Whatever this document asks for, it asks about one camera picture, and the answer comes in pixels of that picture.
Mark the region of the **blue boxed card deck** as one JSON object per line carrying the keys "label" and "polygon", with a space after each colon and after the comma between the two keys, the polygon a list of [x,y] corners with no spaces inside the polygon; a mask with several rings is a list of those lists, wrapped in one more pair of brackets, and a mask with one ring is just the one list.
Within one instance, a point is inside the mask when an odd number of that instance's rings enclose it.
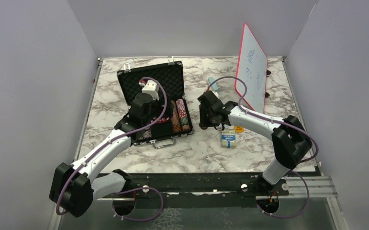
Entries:
{"label": "blue boxed card deck", "polygon": [[221,147],[233,149],[236,147],[236,132],[233,129],[221,131]]}

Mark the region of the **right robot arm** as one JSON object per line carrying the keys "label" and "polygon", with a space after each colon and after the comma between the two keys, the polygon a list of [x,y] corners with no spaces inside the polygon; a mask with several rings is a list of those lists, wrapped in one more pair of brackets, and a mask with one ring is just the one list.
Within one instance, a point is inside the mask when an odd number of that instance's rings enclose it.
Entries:
{"label": "right robot arm", "polygon": [[312,148],[313,141],[295,116],[272,117],[227,101],[223,103],[212,91],[198,97],[200,128],[218,126],[243,127],[272,141],[275,158],[262,173],[257,188],[269,195],[277,182],[293,170]]}

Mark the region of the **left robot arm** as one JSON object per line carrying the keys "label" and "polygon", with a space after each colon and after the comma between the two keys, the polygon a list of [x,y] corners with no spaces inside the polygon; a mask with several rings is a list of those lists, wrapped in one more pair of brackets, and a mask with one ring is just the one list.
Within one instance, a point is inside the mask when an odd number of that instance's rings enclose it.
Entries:
{"label": "left robot arm", "polygon": [[82,216],[92,202],[111,193],[127,196],[132,184],[123,171],[98,178],[112,159],[130,148],[144,131],[156,125],[164,114],[172,112],[171,100],[164,96],[155,100],[148,93],[135,96],[128,113],[114,126],[108,137],[83,158],[61,163],[55,169],[49,198],[55,204],[57,215]]}

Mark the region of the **black poker case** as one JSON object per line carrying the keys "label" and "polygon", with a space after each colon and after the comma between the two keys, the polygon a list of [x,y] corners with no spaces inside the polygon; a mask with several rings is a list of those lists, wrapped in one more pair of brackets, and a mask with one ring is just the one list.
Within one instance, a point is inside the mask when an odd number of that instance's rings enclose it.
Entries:
{"label": "black poker case", "polygon": [[[117,71],[117,79],[129,110],[115,125],[115,129],[128,133],[131,144],[155,144],[157,141],[185,137],[193,134],[194,128],[190,118],[190,110],[184,98],[184,71],[181,61],[170,60],[167,63],[145,67],[130,68],[124,65]],[[141,80],[153,80],[159,85],[159,101],[154,101],[149,94],[142,93],[139,85]],[[190,131],[173,132],[172,103],[183,99],[190,123]],[[160,118],[170,118],[169,122],[156,124],[153,121]],[[152,137],[143,139],[145,131],[151,130]]]}

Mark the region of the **red dice in case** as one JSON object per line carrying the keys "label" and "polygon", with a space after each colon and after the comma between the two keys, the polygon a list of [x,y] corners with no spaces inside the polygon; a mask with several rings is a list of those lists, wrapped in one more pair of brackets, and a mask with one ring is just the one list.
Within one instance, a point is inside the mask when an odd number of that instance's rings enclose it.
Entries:
{"label": "red dice in case", "polygon": [[165,122],[169,122],[169,121],[170,121],[170,118],[167,117],[167,118],[155,119],[153,122],[156,123],[156,124],[161,124],[161,123],[165,123]]}

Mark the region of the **orange chip row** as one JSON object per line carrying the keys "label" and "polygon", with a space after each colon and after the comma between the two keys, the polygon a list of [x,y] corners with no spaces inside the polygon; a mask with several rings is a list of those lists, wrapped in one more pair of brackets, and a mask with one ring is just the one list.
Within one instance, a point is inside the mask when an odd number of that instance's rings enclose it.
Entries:
{"label": "orange chip row", "polygon": [[177,105],[175,101],[171,101],[171,103],[172,103],[172,108],[173,108],[172,117],[171,117],[173,132],[179,133],[181,132],[181,124],[180,124],[180,118],[179,118],[179,114],[177,110]]}

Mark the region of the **light blue eraser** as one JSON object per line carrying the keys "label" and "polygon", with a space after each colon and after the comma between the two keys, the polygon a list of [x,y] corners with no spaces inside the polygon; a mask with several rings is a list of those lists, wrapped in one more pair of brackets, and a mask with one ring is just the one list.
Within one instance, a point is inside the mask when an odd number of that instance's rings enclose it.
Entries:
{"label": "light blue eraser", "polygon": [[217,83],[215,82],[215,78],[214,77],[209,77],[207,79],[207,82],[209,84],[209,90],[211,90],[213,92],[218,92],[219,87],[218,87]]}

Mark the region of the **blue brown chip row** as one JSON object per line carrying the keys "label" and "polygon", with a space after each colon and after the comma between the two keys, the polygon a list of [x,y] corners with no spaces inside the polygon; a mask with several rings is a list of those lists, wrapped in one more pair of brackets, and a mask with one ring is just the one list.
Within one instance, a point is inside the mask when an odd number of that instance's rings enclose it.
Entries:
{"label": "blue brown chip row", "polygon": [[152,137],[151,130],[147,130],[147,131],[144,132],[143,139],[147,139],[147,138],[151,138],[151,137]]}

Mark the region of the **orange big blind button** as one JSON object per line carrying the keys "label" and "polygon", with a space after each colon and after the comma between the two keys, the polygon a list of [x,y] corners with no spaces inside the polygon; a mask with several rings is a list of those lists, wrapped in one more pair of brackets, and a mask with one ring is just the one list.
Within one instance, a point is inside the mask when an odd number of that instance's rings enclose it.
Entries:
{"label": "orange big blind button", "polygon": [[236,133],[243,133],[243,132],[244,132],[244,128],[243,128],[243,127],[241,127],[241,126],[235,126],[235,127],[234,127],[234,131],[235,131]]}

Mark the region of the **purple red chip row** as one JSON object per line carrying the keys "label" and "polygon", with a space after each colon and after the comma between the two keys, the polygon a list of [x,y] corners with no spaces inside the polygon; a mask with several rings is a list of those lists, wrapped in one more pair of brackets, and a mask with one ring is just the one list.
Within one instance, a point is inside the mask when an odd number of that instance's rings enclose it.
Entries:
{"label": "purple red chip row", "polygon": [[180,124],[183,131],[190,131],[190,123],[187,116],[187,110],[183,99],[176,101],[176,106],[179,114]]}

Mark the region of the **pink framed whiteboard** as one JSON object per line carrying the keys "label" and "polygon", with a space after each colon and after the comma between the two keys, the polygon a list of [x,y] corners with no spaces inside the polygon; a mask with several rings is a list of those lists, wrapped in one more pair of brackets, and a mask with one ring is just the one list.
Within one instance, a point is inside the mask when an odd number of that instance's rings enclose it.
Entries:
{"label": "pink framed whiteboard", "polygon": [[243,25],[234,83],[235,91],[247,107],[264,113],[268,57],[247,23]]}

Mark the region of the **aluminium rail frame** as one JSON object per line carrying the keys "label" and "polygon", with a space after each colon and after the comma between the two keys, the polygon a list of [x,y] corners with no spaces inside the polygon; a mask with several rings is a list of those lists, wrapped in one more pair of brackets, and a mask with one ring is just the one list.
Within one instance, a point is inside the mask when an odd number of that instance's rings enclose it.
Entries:
{"label": "aluminium rail frame", "polygon": [[337,230],[332,180],[288,177],[270,192],[257,173],[134,173],[137,192],[110,194],[55,230]]}

